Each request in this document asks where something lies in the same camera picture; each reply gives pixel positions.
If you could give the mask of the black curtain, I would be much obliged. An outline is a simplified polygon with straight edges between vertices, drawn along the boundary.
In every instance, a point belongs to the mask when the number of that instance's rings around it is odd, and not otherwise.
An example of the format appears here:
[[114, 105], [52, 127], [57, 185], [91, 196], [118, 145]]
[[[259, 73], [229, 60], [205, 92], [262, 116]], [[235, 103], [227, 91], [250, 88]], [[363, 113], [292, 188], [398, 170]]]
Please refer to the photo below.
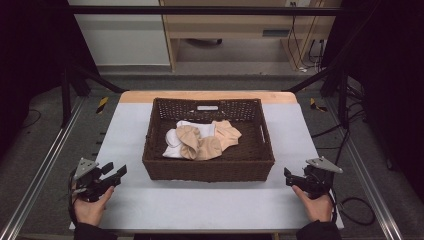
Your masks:
[[75, 16], [55, 11], [68, 0], [0, 0], [0, 158], [13, 145], [37, 95], [61, 85], [56, 39], [65, 56], [95, 73]]
[[365, 110], [389, 160], [424, 202], [424, 0], [341, 0], [371, 10], [346, 72], [365, 91]]

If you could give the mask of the beige sock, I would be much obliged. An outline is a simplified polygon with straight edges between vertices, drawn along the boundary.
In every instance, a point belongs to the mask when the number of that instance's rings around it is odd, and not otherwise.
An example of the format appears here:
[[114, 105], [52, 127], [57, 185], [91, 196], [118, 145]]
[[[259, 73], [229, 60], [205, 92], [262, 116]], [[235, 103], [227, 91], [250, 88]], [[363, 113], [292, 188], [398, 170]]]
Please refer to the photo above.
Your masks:
[[219, 140], [222, 150], [239, 144], [242, 134], [229, 121], [213, 121], [213, 124], [215, 125], [214, 136]]
[[222, 149], [218, 138], [214, 136], [208, 136], [200, 139], [196, 160], [206, 161], [221, 155]]
[[200, 130], [190, 125], [182, 125], [176, 129], [182, 146], [180, 154], [187, 159], [194, 160], [199, 152]]

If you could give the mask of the white sock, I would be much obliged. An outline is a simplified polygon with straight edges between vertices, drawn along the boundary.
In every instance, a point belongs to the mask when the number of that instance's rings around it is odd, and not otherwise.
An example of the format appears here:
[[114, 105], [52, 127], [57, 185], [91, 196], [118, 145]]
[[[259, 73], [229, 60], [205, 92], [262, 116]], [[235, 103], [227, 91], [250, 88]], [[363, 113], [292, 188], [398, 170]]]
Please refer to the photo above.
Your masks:
[[[214, 135], [215, 125], [212, 124], [212, 123], [210, 123], [210, 124], [200, 124], [200, 123], [193, 123], [193, 122], [189, 122], [189, 121], [179, 121], [176, 124], [177, 127], [185, 126], [185, 125], [197, 128], [200, 131], [200, 137], [201, 138]], [[180, 153], [181, 147], [182, 147], [182, 142], [178, 138], [175, 128], [170, 129], [165, 134], [165, 141], [167, 143], [167, 148], [166, 148], [165, 152], [163, 153], [163, 156], [168, 157], [168, 158], [182, 158], [182, 155]]]

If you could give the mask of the person's right hand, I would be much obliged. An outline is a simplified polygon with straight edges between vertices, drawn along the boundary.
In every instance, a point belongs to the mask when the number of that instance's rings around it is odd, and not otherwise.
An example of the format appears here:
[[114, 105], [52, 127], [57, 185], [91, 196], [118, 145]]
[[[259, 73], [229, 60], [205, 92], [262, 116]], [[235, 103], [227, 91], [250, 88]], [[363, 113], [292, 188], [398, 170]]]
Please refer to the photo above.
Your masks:
[[330, 222], [332, 220], [333, 203], [328, 195], [311, 199], [296, 185], [292, 187], [292, 190], [303, 203], [306, 214], [311, 222]]

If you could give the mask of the black yellow striped tape marker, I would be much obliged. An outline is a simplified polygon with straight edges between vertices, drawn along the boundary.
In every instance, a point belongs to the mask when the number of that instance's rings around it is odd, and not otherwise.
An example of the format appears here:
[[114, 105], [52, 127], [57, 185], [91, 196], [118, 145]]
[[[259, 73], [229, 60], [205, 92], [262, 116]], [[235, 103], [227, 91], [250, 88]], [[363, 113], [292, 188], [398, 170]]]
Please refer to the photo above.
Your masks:
[[314, 98], [310, 98], [310, 108], [320, 112], [327, 112], [328, 109], [323, 106], [318, 106]]
[[96, 109], [96, 114], [101, 114], [103, 112], [105, 105], [107, 104], [108, 100], [109, 100], [109, 97], [102, 97], [101, 98], [99, 105]]

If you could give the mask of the white cabinet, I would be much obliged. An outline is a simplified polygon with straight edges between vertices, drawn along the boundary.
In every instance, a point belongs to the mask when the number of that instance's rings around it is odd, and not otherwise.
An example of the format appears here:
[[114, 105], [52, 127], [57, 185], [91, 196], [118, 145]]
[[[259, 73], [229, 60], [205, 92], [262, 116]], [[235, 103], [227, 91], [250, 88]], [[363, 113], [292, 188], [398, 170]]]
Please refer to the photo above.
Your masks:
[[98, 66], [170, 65], [160, 15], [76, 14]]

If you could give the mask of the aluminium rail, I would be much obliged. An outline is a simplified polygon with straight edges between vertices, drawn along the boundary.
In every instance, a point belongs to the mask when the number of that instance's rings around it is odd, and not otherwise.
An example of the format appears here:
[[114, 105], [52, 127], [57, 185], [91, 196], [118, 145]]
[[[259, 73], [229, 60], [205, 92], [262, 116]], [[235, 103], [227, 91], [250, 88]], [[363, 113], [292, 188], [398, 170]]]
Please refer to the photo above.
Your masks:
[[388, 179], [384, 154], [376, 142], [369, 124], [364, 121], [365, 112], [358, 102], [348, 104], [348, 129], [338, 127], [337, 105], [335, 100], [326, 99], [329, 123], [334, 130], [318, 137], [318, 152], [329, 155], [332, 161], [337, 161], [344, 173], [335, 180], [337, 199], [359, 197], [366, 201], [358, 204], [357, 212], [348, 210], [359, 221], [368, 221], [375, 216], [375, 222], [369, 228], [378, 229], [378, 237], [382, 240], [404, 240], [387, 201], [383, 196], [382, 180]]
[[43, 156], [39, 166], [35, 169], [34, 176], [31, 178], [31, 182], [28, 184], [25, 193], [20, 198], [19, 204], [16, 206], [13, 214], [5, 225], [0, 229], [0, 240], [15, 240], [18, 236], [46, 182], [47, 177], [60, 155], [85, 102], [86, 97], [76, 98], [75, 104], [71, 109], [69, 120], [67, 120], [65, 125], [61, 126], [58, 130], [55, 135], [55, 139], [49, 146], [48, 151]]

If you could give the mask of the person's left hand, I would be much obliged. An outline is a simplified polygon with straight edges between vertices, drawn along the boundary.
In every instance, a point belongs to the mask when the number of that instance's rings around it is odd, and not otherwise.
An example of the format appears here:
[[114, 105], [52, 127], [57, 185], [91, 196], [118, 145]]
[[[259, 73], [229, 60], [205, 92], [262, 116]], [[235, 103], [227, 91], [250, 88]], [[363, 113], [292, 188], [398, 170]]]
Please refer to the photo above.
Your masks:
[[73, 207], [76, 219], [79, 223], [92, 226], [99, 226], [106, 209], [107, 202], [114, 193], [114, 187], [109, 187], [106, 192], [95, 202], [87, 202], [76, 197], [73, 200]]

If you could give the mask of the light grey table mat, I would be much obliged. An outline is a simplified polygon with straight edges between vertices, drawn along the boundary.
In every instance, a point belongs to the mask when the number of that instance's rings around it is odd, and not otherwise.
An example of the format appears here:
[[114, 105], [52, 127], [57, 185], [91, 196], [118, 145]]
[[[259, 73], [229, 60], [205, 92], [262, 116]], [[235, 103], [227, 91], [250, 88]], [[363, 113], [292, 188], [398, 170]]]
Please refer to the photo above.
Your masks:
[[318, 156], [299, 104], [265, 104], [275, 163], [264, 182], [153, 181], [141, 162], [150, 103], [117, 105], [97, 156], [128, 172], [108, 201], [100, 226], [125, 233], [282, 232], [308, 223], [283, 170], [301, 175]]

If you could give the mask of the black horizontal frame bar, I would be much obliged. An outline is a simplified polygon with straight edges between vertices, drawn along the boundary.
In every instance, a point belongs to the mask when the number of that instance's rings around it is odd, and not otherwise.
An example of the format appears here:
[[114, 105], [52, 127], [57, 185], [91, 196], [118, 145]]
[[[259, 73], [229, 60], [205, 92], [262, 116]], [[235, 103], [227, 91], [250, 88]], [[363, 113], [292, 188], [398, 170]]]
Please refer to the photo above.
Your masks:
[[269, 16], [337, 16], [344, 8], [305, 7], [225, 7], [225, 6], [83, 6], [67, 8], [74, 14], [124, 15], [269, 15]]

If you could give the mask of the brown wicker basket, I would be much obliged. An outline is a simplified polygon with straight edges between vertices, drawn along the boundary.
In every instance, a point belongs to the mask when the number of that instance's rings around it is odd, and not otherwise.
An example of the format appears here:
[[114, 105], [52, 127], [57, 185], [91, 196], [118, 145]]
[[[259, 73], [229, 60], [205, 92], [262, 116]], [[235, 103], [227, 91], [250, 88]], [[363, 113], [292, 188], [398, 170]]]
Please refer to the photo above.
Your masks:
[[[238, 144], [206, 161], [166, 158], [166, 132], [180, 120], [207, 124], [227, 120], [241, 132]], [[259, 99], [187, 100], [156, 98], [150, 116], [142, 163], [153, 180], [201, 182], [265, 181], [274, 165], [262, 103]]]

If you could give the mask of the wooden desk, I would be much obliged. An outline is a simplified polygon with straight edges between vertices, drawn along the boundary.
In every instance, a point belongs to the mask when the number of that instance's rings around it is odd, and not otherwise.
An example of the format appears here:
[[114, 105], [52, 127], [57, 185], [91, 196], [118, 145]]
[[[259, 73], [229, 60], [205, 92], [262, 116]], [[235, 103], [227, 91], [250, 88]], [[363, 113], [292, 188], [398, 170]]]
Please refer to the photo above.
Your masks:
[[[160, 6], [339, 7], [342, 0], [158, 0]], [[326, 40], [332, 16], [164, 15], [170, 65], [176, 66], [182, 39], [278, 39], [294, 70], [307, 67], [312, 42]]]

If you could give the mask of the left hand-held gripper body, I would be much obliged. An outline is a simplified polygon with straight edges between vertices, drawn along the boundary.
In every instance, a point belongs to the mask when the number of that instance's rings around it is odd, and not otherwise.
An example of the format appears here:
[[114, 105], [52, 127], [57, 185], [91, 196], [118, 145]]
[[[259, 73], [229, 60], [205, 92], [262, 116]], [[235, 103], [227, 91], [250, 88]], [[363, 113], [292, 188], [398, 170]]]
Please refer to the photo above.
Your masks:
[[77, 196], [95, 202], [111, 187], [101, 179], [101, 168], [93, 160], [81, 158], [71, 177], [71, 191]]

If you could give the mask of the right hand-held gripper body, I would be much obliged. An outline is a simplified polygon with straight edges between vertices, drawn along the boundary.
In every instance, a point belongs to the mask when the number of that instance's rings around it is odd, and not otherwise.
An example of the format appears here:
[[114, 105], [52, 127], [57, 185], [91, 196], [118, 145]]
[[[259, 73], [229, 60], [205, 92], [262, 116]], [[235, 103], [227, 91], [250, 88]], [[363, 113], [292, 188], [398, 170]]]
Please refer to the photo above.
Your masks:
[[324, 157], [308, 159], [310, 174], [303, 175], [304, 183], [299, 187], [307, 192], [312, 199], [327, 194], [333, 186], [335, 174], [343, 173], [343, 170]]

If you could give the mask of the black metal stand strut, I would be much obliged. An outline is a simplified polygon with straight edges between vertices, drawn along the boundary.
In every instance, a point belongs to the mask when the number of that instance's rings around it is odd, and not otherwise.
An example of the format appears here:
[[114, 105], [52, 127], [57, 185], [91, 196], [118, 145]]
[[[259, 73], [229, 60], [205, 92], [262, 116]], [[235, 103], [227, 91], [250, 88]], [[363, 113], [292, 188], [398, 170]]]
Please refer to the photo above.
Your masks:
[[327, 67], [326, 69], [316, 73], [315, 75], [307, 78], [301, 83], [286, 89], [286, 92], [297, 93], [307, 86], [324, 80], [320, 89], [320, 94], [323, 97], [329, 97], [338, 91], [338, 110], [337, 116], [341, 126], [345, 129], [348, 128], [348, 109], [347, 109], [347, 82], [348, 75], [342, 67]]
[[114, 93], [124, 93], [125, 89], [120, 88], [101, 77], [98, 73], [86, 68], [72, 64], [64, 68], [60, 75], [62, 93], [62, 126], [65, 127], [71, 120], [71, 98], [70, 89], [73, 88], [78, 96], [88, 96], [91, 92], [86, 80], [92, 80]]

